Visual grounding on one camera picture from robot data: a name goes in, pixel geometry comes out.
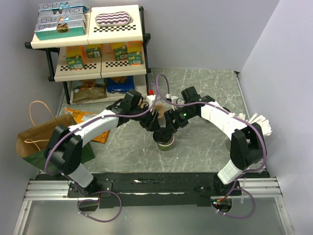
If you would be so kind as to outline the green paper coffee cup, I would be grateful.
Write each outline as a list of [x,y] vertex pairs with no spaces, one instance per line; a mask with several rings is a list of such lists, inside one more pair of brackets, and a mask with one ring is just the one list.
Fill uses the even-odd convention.
[[160,151],[168,151],[168,150],[171,149],[171,147],[172,147],[174,141],[175,141],[175,137],[172,136],[171,139],[170,139],[168,142],[166,142],[166,143],[158,143],[158,144],[157,144],[158,149],[159,149]]

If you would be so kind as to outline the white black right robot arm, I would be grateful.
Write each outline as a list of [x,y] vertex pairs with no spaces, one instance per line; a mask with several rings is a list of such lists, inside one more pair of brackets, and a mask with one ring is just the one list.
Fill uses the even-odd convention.
[[230,160],[218,172],[213,188],[217,194],[225,195],[231,188],[230,183],[266,157],[262,126],[237,117],[208,95],[200,96],[193,86],[183,90],[181,95],[184,103],[173,104],[164,114],[166,126],[162,137],[170,138],[194,117],[201,117],[221,130],[230,140]]

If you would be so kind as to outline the black plastic cup lid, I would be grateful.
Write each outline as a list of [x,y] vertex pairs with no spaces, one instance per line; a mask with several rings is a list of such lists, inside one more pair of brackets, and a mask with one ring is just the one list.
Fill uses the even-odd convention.
[[173,139],[173,134],[166,134],[164,132],[161,131],[155,131],[153,133],[153,139],[156,143],[167,143],[167,142],[171,142]]

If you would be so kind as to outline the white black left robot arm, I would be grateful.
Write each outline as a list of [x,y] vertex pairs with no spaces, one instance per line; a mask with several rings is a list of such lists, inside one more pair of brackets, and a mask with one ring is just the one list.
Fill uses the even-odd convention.
[[81,162],[83,147],[100,134],[129,120],[138,121],[148,131],[159,130],[157,113],[151,111],[157,102],[157,95],[147,96],[148,106],[141,107],[141,99],[141,93],[131,90],[122,99],[84,122],[69,127],[56,126],[45,149],[45,173],[51,173],[48,166],[53,164],[57,167],[57,173],[79,185],[79,191],[84,196],[93,196],[97,190],[97,179]]

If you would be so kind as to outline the brown cardboard cup carrier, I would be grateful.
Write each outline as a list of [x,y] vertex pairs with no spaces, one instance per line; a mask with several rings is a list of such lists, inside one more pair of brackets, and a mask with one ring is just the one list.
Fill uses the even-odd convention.
[[164,118],[164,113],[165,113],[165,105],[163,103],[157,103],[153,106],[152,108],[152,114],[154,114],[155,112],[157,112],[158,116],[158,120],[161,120]]

